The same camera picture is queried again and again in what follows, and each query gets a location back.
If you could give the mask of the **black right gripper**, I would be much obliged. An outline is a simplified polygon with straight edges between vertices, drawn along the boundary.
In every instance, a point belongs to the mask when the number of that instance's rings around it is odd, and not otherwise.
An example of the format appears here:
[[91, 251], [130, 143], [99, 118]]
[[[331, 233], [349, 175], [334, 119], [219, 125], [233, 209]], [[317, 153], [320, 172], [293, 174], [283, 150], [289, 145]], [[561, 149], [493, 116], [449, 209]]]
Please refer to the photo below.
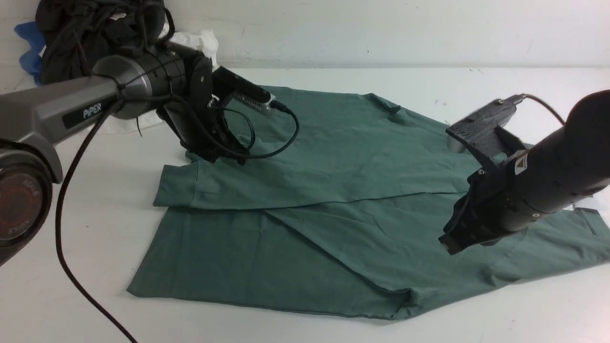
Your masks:
[[468, 192], [455, 202], [453, 215], [438, 241], [450, 255], [474, 245], [491, 246], [525, 230], [522, 187], [525, 172], [515, 167], [478, 169], [467, 181]]

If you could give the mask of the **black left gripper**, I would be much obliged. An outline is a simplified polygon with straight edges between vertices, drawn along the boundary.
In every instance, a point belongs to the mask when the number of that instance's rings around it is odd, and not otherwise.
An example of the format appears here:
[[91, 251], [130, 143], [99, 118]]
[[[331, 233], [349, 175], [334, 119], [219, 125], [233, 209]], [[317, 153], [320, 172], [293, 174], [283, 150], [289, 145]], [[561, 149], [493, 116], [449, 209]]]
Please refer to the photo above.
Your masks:
[[194, 48], [169, 48], [183, 63], [183, 86], [157, 115], [191, 153], [214, 163], [228, 158], [244, 165], [250, 156], [231, 133], [222, 105], [212, 94], [212, 60]]

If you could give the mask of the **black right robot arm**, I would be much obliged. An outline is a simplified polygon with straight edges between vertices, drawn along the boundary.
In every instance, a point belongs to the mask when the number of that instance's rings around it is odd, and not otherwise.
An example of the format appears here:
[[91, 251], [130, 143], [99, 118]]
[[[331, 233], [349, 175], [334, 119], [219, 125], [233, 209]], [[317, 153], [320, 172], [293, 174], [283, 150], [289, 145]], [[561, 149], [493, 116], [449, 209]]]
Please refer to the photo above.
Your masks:
[[446, 129], [449, 149], [468, 151], [480, 164], [439, 238], [451, 255], [494, 245], [608, 187], [610, 92], [582, 98], [560, 128], [529, 148], [505, 130], [525, 99], [557, 115], [540, 98], [520, 94], [496, 99]]

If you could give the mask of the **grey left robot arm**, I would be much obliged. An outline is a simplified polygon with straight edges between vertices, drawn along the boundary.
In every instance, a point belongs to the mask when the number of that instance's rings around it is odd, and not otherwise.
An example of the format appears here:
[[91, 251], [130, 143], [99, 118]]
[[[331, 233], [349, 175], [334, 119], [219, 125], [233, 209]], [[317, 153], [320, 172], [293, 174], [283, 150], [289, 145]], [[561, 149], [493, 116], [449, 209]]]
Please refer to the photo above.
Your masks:
[[202, 52], [168, 43], [141, 50], [126, 48], [103, 57], [90, 76], [1, 96], [1, 263], [6, 263], [43, 226], [52, 185], [63, 182], [55, 145], [102, 117], [131, 120], [186, 100], [184, 110], [163, 115], [190, 149], [209, 145], [194, 133], [197, 123], [211, 130], [218, 119], [213, 101], [225, 105], [236, 91], [255, 97], [265, 91], [226, 68], [214, 68]]

